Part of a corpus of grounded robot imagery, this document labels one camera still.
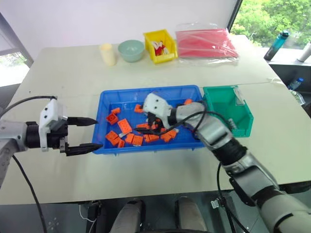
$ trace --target clear plastic bag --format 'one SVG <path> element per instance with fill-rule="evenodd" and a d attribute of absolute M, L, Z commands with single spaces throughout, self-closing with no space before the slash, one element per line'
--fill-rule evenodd
<path fill-rule="evenodd" d="M 237 62 L 238 53 L 227 29 L 216 24 L 187 23 L 177 26 L 179 61 L 191 65 Z"/>

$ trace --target white table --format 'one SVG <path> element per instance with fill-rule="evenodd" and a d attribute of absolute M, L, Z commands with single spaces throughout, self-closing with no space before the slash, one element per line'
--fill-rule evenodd
<path fill-rule="evenodd" d="M 54 94 L 67 106 L 69 116 L 95 118 L 99 95 L 108 89 L 239 84 L 254 115 L 251 136 L 239 141 L 279 183 L 310 180 L 311 120 L 283 84 L 269 82 L 276 74 L 254 55 L 247 39 L 236 36 L 233 42 L 241 55 L 239 64 L 216 67 L 182 67 L 176 61 L 155 66 L 147 56 L 137 63 L 119 59 L 116 66 L 105 67 L 97 46 L 45 49 L 12 102 Z M 5 118 L 38 121 L 46 103 L 27 102 Z M 70 144 L 90 142 L 93 129 L 70 127 Z M 73 157 L 58 150 L 42 153 L 32 149 L 16 156 L 42 203 L 216 190 L 218 161 L 205 148 Z M 220 178 L 222 188 L 232 188 L 223 171 Z M 1 187 L 0 204 L 25 203 L 34 203 L 33 197 L 11 162 Z"/>

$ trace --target yellow plastic bin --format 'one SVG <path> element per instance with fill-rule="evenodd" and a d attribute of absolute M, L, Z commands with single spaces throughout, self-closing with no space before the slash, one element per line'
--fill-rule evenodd
<path fill-rule="evenodd" d="M 176 42 L 173 40 L 167 30 L 163 29 L 160 31 L 144 33 L 144 36 L 146 50 L 149 52 L 150 58 L 155 64 L 168 62 L 178 57 Z M 152 41 L 162 41 L 163 45 L 168 49 L 169 54 L 156 56 L 155 48 L 151 43 Z"/>

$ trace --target green trees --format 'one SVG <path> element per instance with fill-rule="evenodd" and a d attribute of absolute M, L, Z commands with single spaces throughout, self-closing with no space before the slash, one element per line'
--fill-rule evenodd
<path fill-rule="evenodd" d="M 311 41 L 311 0 L 243 0 L 231 33 L 269 47 L 282 30 L 291 33 L 284 47 L 302 49 Z"/>

